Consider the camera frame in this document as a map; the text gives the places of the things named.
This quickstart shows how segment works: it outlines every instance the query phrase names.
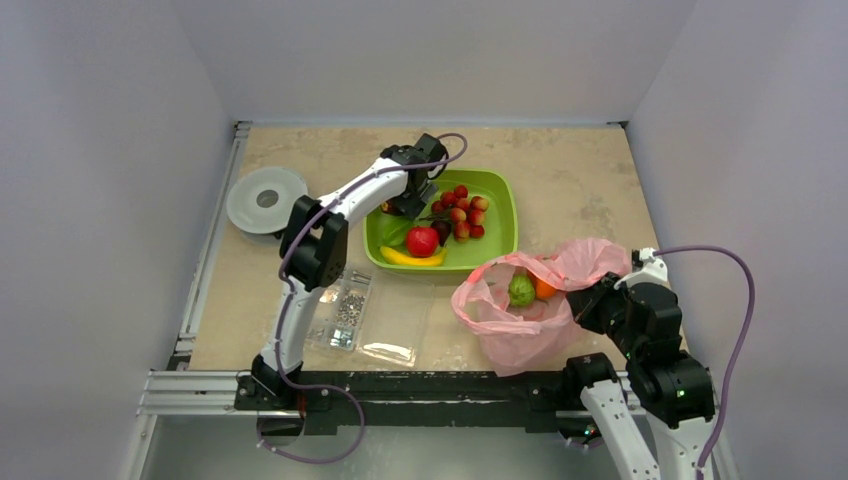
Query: wooden table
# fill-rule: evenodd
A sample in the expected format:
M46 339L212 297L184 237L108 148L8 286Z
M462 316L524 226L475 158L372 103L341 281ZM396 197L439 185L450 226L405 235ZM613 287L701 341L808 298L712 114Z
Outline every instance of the wooden table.
M510 182L518 208L519 248L551 251L570 238L608 238L624 247L657 245L624 131L610 128L253 128L242 177L258 168L285 166L318 197L347 183L392 144L414 143L424 132L458 131L469 141L457 168L484 167ZM451 151L457 146L446 141ZM550 212L561 212L551 217ZM268 338L280 305L278 249L250 242L229 222L212 268L192 370L243 370ZM349 237L348 263L376 268L365 257L361 226ZM450 296L462 276L430 277L435 300L415 370L489 370L477 338L460 325ZM366 311L365 321L372 321ZM557 370L575 355L603 351L618 369L624 359L605 337L583 332L539 370ZM307 347L304 368L396 370L397 365L341 350Z

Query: cable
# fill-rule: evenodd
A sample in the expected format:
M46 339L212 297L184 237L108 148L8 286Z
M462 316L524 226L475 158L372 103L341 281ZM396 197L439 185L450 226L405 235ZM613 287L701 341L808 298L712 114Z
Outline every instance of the cable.
M702 469L704 468L704 465L707 464L707 460L710 458L713 447L716 442L718 442L718 436L721 434L721 428L724 426L724 418L727 415L728 392L730 391L730 375L733 374L733 368L736 366L736 360L739 358L739 351L742 350L742 344L745 342L745 337L748 335L748 328L751 326L751 317L754 316L756 291L754 290L754 276L751 274L751 269L748 268L748 264L746 264L739 255L726 248L715 247L712 245L687 245L685 247L673 247L657 250L654 252L654 255L667 255L669 253L692 252L698 250L723 253L736 260L736 263L738 263L739 266L742 267L742 271L745 272L745 280L748 282L748 309L745 312L745 320L742 322L742 330L739 332L739 338L736 339L736 346L733 347L733 353L730 355L730 361L727 362L727 369L724 371L724 380L721 382L721 408L718 411L718 419L716 420L716 426L713 429L713 433L710 434L710 437L704 444L704 449L701 450L701 455L698 457L698 468L695 473L695 478L703 480L704 474Z
M459 152L457 152L456 155L454 155L452 157L449 156L448 158L446 158L444 160L439 160L438 162L422 163L422 164L418 164L418 165L398 165L396 167L387 167L387 168L383 168L381 170L374 172L374 176L362 177L357 182L354 182L348 188L346 188L344 191L342 191L339 194L338 197L336 197L332 201L330 201L326 206L324 206L324 208L319 210L318 213L315 214L315 216L313 216L312 218L309 219L308 222L306 222L306 225L304 225L303 229L300 232L298 232L297 236L294 238L294 241L289 246L288 250L286 250L286 254L283 256L283 261L282 261L282 263L280 263L280 269L278 271L278 275L280 277L280 280L282 280L283 282L285 282L289 286L289 292L286 295L286 300L283 302L283 308L280 309L280 317L279 317L279 321L277 322L277 329L274 332L274 356L276 357L275 360L277 362L277 372L279 372L280 378L283 380L283 382L285 382L285 384L288 385L290 388L294 388L296 390L319 390L319 389L325 390L326 389L326 390L329 390L329 391L341 393L342 395L347 397L347 399L350 400L351 403L353 403L353 406L356 407L356 413L359 414L359 432L356 435L356 439L354 439L353 443L351 444L350 447L347 448L347 450L345 450L342 453L335 455L333 457L328 457L328 458L301 457L300 455L295 455L293 453L284 452L282 450L277 449L277 447L269 445L265 441L265 439L262 438L262 431L261 431L261 428L260 428L261 424L260 424L260 422L257 422L257 424L256 424L256 436L259 439L259 443L257 444L257 447L258 446L264 447L266 450L268 450L271 453L275 453L275 454L280 455L282 457L286 457L286 458L289 458L289 459L292 459L292 460L295 460L295 461L298 461L298 462L309 463L309 464L313 464L313 465L324 465L324 464L327 464L327 463L337 462L337 461L345 458L346 456L350 455L351 453L353 453L354 450L356 450L356 447L358 447L359 444L362 442L362 437L365 435L365 412L362 411L362 405L359 404L359 401L357 401L356 398L353 395L350 394L350 392L347 392L344 389L339 388L335 385L301 385L301 384L292 382L286 376L285 370L283 369L282 361L280 360L280 340L281 340L280 337L282 336L282 331L283 331L283 319L285 319L286 312L288 311L289 304L291 303L291 298L292 298L292 296L295 292L294 283L286 275L286 267L288 266L288 263L291 260L291 256L294 254L295 249L297 248L298 245L300 245L300 242L303 241L303 238L309 233L309 231L312 230L312 227L315 226L315 223L317 223L318 220L321 217L323 217L333 207L338 205L339 202L344 200L345 197L347 197L348 195L353 193L357 188L361 187L362 185L365 185L366 183L370 182L374 178L377 178L380 175L384 175L386 173L400 172L400 171L406 171L406 170L417 170L417 169L421 169L421 168L433 168L433 167L439 167L439 166L447 165L448 163L453 162L454 160L456 160L459 157L461 157L462 155L464 155L465 151L468 149L468 139L466 139L465 136L463 136L460 133L444 133L442 135L439 135L436 138L439 139L439 140L442 140L444 138L458 138L458 139L462 140L462 148L459 150Z

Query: clear plastic container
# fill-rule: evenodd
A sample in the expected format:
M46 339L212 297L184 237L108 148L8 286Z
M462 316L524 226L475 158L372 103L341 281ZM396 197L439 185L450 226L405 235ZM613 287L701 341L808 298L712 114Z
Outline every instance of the clear plastic container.
M348 268L315 309L307 341L395 365L415 365L435 286L384 271Z

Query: dark purple fruit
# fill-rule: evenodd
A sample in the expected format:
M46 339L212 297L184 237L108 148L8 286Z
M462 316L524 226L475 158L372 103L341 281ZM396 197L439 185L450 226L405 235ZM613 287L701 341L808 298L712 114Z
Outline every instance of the dark purple fruit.
M451 224L444 220L436 220L430 224L430 228L439 233L439 245L445 246L445 242L450 238Z

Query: green vegetable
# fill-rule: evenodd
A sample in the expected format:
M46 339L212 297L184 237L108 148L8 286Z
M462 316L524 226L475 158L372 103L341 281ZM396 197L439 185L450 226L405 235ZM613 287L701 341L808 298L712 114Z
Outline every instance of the green vegetable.
M412 220L406 217L390 217L387 220L383 228L383 245L393 247L402 244L412 228Z
M527 275L516 275L509 282L509 304L513 307L526 307L536 298L536 289Z

